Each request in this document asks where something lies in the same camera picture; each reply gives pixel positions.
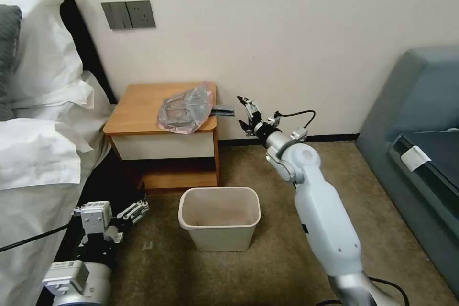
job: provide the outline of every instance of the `white tag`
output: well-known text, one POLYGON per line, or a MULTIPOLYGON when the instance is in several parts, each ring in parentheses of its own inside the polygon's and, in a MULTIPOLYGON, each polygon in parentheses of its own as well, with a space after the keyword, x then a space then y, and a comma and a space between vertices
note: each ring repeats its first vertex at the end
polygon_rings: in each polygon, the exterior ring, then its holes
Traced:
POLYGON ((411 147, 408 151, 403 153, 400 158, 410 172, 413 172, 422 164, 432 161, 432 159, 430 159, 418 146, 411 147))

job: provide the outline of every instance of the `floor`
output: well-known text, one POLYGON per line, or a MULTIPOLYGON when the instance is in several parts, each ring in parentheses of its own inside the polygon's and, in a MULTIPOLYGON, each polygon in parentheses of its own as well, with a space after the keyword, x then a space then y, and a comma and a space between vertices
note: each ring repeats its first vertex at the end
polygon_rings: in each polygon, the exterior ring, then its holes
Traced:
MULTIPOLYGON (((458 302, 403 222, 353 142, 311 144, 362 244, 368 275, 393 281, 411 305, 458 302)), ((113 306, 315 305, 334 295, 306 240, 294 189, 261 146, 220 150, 223 186, 248 186, 262 219, 245 252, 197 252, 177 221, 180 195, 149 196, 150 212, 130 233, 113 278, 113 306)), ((398 292, 384 288, 401 303, 398 292)))

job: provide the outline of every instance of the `plastic bag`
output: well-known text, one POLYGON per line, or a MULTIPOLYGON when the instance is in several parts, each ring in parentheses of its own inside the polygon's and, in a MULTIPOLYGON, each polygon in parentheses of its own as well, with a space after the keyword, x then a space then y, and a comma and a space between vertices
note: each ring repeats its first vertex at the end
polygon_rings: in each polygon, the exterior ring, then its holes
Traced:
POLYGON ((194 133, 209 117, 213 98, 212 89, 207 82, 173 95, 161 104, 156 124, 159 128, 174 133, 194 133))

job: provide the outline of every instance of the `drawer front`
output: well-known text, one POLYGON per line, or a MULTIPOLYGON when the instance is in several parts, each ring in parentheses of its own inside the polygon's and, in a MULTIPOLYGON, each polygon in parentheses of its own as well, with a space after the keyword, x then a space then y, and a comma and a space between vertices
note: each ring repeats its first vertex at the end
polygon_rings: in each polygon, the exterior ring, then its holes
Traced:
POLYGON ((200 158, 214 156, 211 132, 112 136, 123 160, 200 158))

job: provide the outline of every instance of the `electrical cord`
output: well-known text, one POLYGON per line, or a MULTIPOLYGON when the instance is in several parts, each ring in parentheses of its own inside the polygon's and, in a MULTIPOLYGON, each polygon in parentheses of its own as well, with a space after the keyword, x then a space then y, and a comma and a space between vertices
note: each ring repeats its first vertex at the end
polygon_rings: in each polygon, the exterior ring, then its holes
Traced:
MULTIPOLYGON (((382 284, 386 284, 386 285, 389 285, 391 287, 394 287, 395 289, 397 289, 400 294, 402 295, 403 297, 403 302, 404 302, 404 306, 410 306, 410 301, 408 299, 408 295, 406 295, 405 291, 403 290, 402 287, 396 285, 395 283, 393 282, 390 282, 390 281, 386 281, 386 280, 383 280, 383 279, 379 279, 379 278, 376 278, 376 277, 370 277, 368 276, 368 278, 374 282, 379 282, 379 283, 382 283, 382 284)), ((325 300, 325 301, 322 301, 322 302, 319 302, 318 304, 316 304, 316 306, 324 306, 324 305, 342 305, 343 303, 339 300, 325 300)))
POLYGON ((54 233, 57 233, 57 232, 60 232, 62 230, 65 230, 67 227, 68 227, 69 224, 65 224, 61 227, 58 227, 56 229, 52 229, 51 231, 47 231, 45 233, 42 233, 42 234, 39 234, 39 235, 36 235, 34 237, 30 237, 28 239, 24 239, 22 241, 18 241, 16 243, 13 243, 13 244, 10 244, 10 245, 7 245, 7 246, 4 246, 2 248, 0 248, 0 252, 4 252, 4 251, 7 251, 7 250, 11 250, 11 249, 14 249, 18 246, 21 246, 21 245, 24 245, 24 244, 27 244, 27 243, 30 243, 32 241, 35 241, 35 240, 39 240, 41 238, 44 238, 44 237, 47 237, 51 234, 54 234, 54 233))
POLYGON ((311 124, 312 120, 314 119, 314 117, 316 116, 316 112, 314 110, 305 110, 305 111, 300 111, 300 112, 295 112, 293 114, 286 114, 286 115, 283 115, 281 114, 280 112, 276 111, 276 113, 274 114, 274 116, 279 116, 279 117, 292 117, 292 116, 297 116, 297 115, 302 115, 302 114, 305 114, 305 113, 312 113, 312 117, 311 119, 308 121, 308 123, 306 123, 306 125, 303 127, 303 128, 306 128, 309 124, 311 124))
POLYGON ((379 278, 376 278, 376 277, 370 277, 369 276, 369 279, 372 280, 372 281, 375 281, 375 282, 379 282, 379 283, 382 283, 382 284, 386 284, 386 285, 389 285, 391 287, 394 287, 395 289, 397 289, 400 294, 402 295, 403 297, 403 302, 405 303, 405 306, 410 306, 410 300, 408 299, 408 295, 406 295, 405 291, 403 290, 402 287, 400 287, 399 285, 393 283, 393 282, 390 282, 390 281, 386 281, 386 280, 382 280, 382 279, 379 279, 379 278))

